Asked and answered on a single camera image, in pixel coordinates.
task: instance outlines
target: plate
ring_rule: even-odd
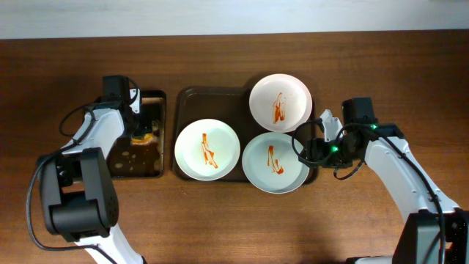
[[[298,140],[295,147],[303,149]],[[292,137],[276,132],[261,134],[248,143],[243,152],[243,170],[254,186],[271,194],[295,190],[309,172],[293,152]]]
[[[286,133],[308,121],[313,99],[306,85],[287,74],[273,74],[258,81],[249,95],[249,109],[265,129]]]
[[[240,140],[232,128],[219,120],[205,119],[181,131],[174,156],[188,176],[196,180],[217,180],[235,167],[240,149]]]

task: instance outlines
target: tray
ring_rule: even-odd
[[[141,91],[141,118],[151,122],[155,138],[146,145],[129,145],[128,140],[117,139],[107,158],[113,179],[154,178],[163,174],[166,122],[166,94],[163,91]]]
[[[234,169],[218,179],[221,182],[249,183],[241,163],[245,146],[256,136],[269,132],[259,125],[249,110],[250,89],[220,87],[189,87],[178,96],[177,117],[174,129],[173,148],[179,133],[189,124],[201,119],[216,119],[225,122],[236,132],[241,145],[240,158]],[[314,118],[314,102],[310,119]],[[314,129],[304,128],[298,132],[297,140],[302,145],[314,136]],[[172,169],[183,180],[194,180],[177,165],[172,154]],[[304,185],[317,177],[317,169],[310,169]]]

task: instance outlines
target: orange sauce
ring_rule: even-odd
[[[279,120],[285,120],[285,103],[280,101],[281,93],[278,94],[277,100],[273,102],[273,123],[276,124]]]
[[[284,168],[278,165],[278,159],[275,159],[275,162],[274,162],[273,146],[269,146],[269,150],[267,154],[268,154],[267,166],[270,166],[270,163],[272,163],[272,173],[277,172],[278,175],[284,173]]]
[[[207,142],[207,134],[203,133],[202,134],[202,152],[204,153],[204,162],[205,165],[210,164],[213,165],[215,169],[218,169],[218,165],[213,159],[213,156],[215,155],[214,152],[210,151],[208,148],[208,142]]]

